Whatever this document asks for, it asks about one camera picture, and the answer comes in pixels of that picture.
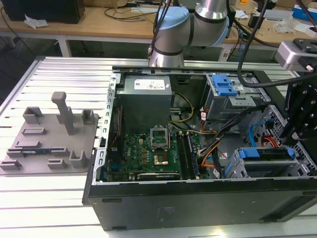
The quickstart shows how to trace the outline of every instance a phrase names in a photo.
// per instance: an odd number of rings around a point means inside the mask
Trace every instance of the metal sheet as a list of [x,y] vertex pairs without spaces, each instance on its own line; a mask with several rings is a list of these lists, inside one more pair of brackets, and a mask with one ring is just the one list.
[[[67,103],[76,107],[73,112],[91,106],[103,115],[108,77],[112,65],[146,66],[144,59],[52,58],[32,65],[0,107],[0,144],[8,145],[24,122],[24,106],[40,106],[43,113],[56,113],[48,100],[54,91],[63,89]],[[87,65],[97,69],[89,70]],[[187,67],[236,69],[234,62],[186,61]],[[277,64],[245,63],[244,69],[265,70],[272,80],[295,76]],[[0,158],[5,149],[0,149]],[[142,231],[107,232],[102,230],[91,207],[80,205],[86,175],[67,177],[0,177],[0,236],[1,237],[73,237],[74,234],[125,237],[317,237],[317,206],[286,223],[249,224],[214,227],[175,228]]]

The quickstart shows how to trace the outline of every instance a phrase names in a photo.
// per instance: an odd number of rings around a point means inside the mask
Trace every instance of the yellow wire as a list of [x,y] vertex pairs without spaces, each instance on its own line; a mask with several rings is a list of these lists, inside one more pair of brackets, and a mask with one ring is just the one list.
[[169,122],[173,122],[173,123],[182,123],[182,122],[186,122],[188,120],[190,120],[193,115],[194,115],[194,107],[193,105],[190,103],[190,101],[181,93],[175,92],[175,94],[178,94],[179,96],[181,96],[191,107],[192,112],[190,113],[189,117],[187,117],[186,119],[182,119],[182,120],[170,120]]

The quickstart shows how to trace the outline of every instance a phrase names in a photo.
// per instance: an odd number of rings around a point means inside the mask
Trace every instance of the black box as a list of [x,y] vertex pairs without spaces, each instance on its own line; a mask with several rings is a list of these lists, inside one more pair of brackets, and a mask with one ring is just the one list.
[[84,0],[2,0],[5,12],[12,21],[23,21],[25,16],[36,20],[78,23],[84,15]]

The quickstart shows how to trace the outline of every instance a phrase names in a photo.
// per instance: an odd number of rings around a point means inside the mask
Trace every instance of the blue box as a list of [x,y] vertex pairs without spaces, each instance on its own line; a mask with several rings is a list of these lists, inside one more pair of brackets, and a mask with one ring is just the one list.
[[[313,19],[317,20],[317,9],[308,8],[308,11],[311,13]],[[305,21],[309,21],[309,18],[306,16],[304,11],[301,9],[299,5],[295,5],[293,8],[293,17],[297,19],[302,19]]]

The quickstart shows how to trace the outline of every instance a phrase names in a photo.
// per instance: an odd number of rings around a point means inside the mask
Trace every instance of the robotic arm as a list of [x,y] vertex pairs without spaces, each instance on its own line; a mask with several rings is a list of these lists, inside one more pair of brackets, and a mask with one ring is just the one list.
[[154,39],[154,48],[150,50],[149,66],[183,67],[184,47],[210,47],[221,43],[228,27],[226,0],[203,0],[194,14],[183,7],[170,7]]

